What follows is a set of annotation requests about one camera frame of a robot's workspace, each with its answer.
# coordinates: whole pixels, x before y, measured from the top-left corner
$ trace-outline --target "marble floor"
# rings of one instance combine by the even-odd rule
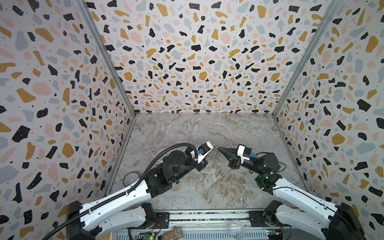
[[[127,173],[142,174],[165,148],[180,142],[198,147],[206,141],[216,147],[236,148],[241,143],[255,153],[274,152],[279,161],[287,165],[280,174],[303,188],[271,115],[143,114],[136,117],[113,192],[124,188],[122,180]],[[212,151],[206,159],[206,168],[201,172],[192,170],[179,184],[173,184],[171,190],[152,199],[153,207],[156,210],[265,208],[271,200],[278,199],[259,189],[254,180],[256,173],[250,174],[242,167],[231,170],[219,151]]]

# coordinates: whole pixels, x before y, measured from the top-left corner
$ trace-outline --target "transparent container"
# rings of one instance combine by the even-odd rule
[[[233,220],[228,224],[228,234],[234,239],[243,239],[245,236],[245,225],[239,220]]]

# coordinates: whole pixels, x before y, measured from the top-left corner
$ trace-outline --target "black corrugated hose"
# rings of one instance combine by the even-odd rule
[[[71,222],[75,221],[76,219],[82,217],[82,216],[85,216],[89,213],[89,211],[94,211],[96,209],[98,209],[99,207],[109,203],[109,202],[112,202],[113,200],[116,200],[118,199],[119,197],[122,197],[122,196],[125,196],[127,193],[130,193],[132,192],[133,190],[135,190],[135,188],[137,188],[140,183],[146,178],[146,175],[147,173],[149,172],[149,170],[153,167],[153,165],[157,162],[157,160],[160,159],[160,157],[162,157],[166,152],[169,152],[170,150],[173,150],[175,148],[178,148],[178,147],[191,147],[192,150],[195,152],[195,159],[198,158],[199,156],[199,153],[197,152],[197,149],[195,146],[193,146],[192,144],[190,143],[178,143],[178,144],[175,144],[173,146],[170,146],[169,148],[163,150],[162,152],[160,152],[153,160],[152,162],[148,165],[148,167],[145,169],[143,175],[139,178],[139,180],[135,183],[135,185],[133,185],[129,190],[125,191],[125,192],[122,192],[122,193],[119,193],[105,201],[102,201],[101,203],[91,207],[90,209],[88,210],[85,210],[84,212],[82,213],[78,213],[76,214],[73,218],[69,219],[68,221],[64,222],[63,224],[61,224],[60,226],[58,226],[57,228],[53,229],[50,233],[48,233],[45,237],[43,237],[42,240],[48,240],[50,239],[54,234],[56,234],[58,231],[60,231],[62,228],[66,227],[67,225],[69,225]]]

